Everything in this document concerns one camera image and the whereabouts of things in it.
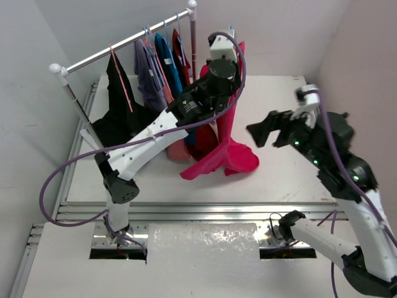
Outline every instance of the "white tabletop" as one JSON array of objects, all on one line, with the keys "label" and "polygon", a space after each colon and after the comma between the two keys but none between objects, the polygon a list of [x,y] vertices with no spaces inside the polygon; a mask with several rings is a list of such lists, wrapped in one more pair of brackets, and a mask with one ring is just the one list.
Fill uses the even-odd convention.
[{"label": "white tabletop", "polygon": [[[150,224],[147,265],[89,260],[94,229],[46,223],[23,298],[334,297],[328,259],[260,260],[254,223]],[[349,222],[335,234],[355,241]],[[368,297],[335,272],[339,297]]]},{"label": "white tabletop", "polygon": [[[141,101],[137,79],[130,77],[134,96]],[[264,148],[256,148],[245,130],[248,124],[262,121],[271,110],[295,109],[294,90],[305,84],[303,77],[247,76],[246,87],[238,102],[232,137],[252,148],[260,165],[251,174],[226,177],[223,169],[187,181],[179,173],[190,163],[175,163],[160,153],[136,176],[140,195],[134,202],[323,202],[331,195],[316,177],[316,168],[293,148],[273,148],[273,133]],[[90,119],[101,118],[108,110],[108,79],[99,81]],[[80,153],[89,151],[83,142]],[[102,176],[92,158],[77,162],[67,198],[68,202],[105,202]]]}]

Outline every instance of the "metal rod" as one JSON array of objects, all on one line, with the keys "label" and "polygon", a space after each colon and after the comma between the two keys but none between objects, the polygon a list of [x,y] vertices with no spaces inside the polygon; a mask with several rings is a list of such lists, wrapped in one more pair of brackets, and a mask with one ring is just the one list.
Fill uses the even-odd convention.
[{"label": "metal rod", "polygon": [[[188,15],[189,15],[189,11],[186,9],[186,10],[182,11],[181,13],[179,13],[178,17],[180,19],[182,19],[184,17],[187,17]],[[169,19],[166,19],[165,20],[165,24],[166,25],[170,25],[170,24],[176,22],[178,17],[175,15],[173,17],[170,17]],[[150,30],[152,32],[156,32],[156,31],[158,31],[158,30],[160,30],[162,28],[164,28],[164,22],[161,22],[161,23],[158,23],[156,25],[151,26]],[[129,37],[129,38],[125,39],[125,40],[122,40],[119,43],[116,43],[115,45],[112,45],[112,49],[116,51],[116,50],[118,50],[120,48],[125,47],[126,45],[129,45],[130,43],[133,43],[134,41],[136,41],[138,39],[141,39],[144,36],[145,36],[145,31],[138,32],[137,34],[132,35],[131,37]],[[84,60],[81,60],[80,62],[77,62],[76,64],[68,67],[66,70],[70,74],[70,73],[72,73],[72,72],[74,72],[76,70],[79,70],[80,68],[82,68],[82,67],[84,67],[84,66],[86,66],[86,65],[88,65],[88,64],[90,64],[90,63],[92,63],[94,61],[97,61],[98,59],[101,59],[102,57],[105,57],[105,56],[107,56],[109,54],[110,54],[110,47],[106,48],[105,50],[102,50],[102,51],[100,51],[100,52],[98,52],[96,54],[94,54],[93,56],[90,56],[90,57],[88,57],[88,58],[86,58]]]},{"label": "metal rod", "polygon": [[196,21],[190,21],[190,38],[192,39],[192,71],[193,80],[197,79],[196,61],[197,61],[197,46],[196,46]]},{"label": "metal rod", "polygon": [[66,86],[63,86],[63,87],[64,87],[66,93],[69,94],[69,97],[74,102],[74,105],[76,106],[76,110],[77,110],[81,120],[85,121],[85,125],[86,125],[86,128],[87,128],[89,134],[92,136],[92,138],[96,142],[97,146],[99,148],[103,148],[104,146],[103,146],[102,142],[99,140],[97,134],[95,133],[95,130],[92,127],[92,124],[91,124],[91,121],[89,120],[88,115],[84,111],[84,109],[81,106],[81,104],[80,104],[79,100],[77,99],[76,95],[74,95],[74,92],[73,92],[72,88],[70,88],[69,84],[67,84]]}]

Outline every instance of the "pink cloth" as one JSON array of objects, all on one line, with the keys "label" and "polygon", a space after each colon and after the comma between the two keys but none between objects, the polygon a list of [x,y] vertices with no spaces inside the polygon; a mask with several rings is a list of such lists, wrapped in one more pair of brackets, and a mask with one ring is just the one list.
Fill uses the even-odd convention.
[{"label": "pink cloth", "polygon": [[[245,50],[245,43],[239,44],[241,49]],[[207,73],[208,67],[204,66],[200,72],[200,77]],[[219,146],[210,154],[198,161],[196,164],[181,172],[181,177],[186,180],[193,180],[201,174],[209,174],[216,171],[219,167],[225,166],[225,175],[229,176],[236,173],[249,173],[259,166],[258,157],[252,150],[243,144],[237,143],[231,138],[231,129],[233,128],[234,106],[227,114],[216,120],[218,127]]]}]

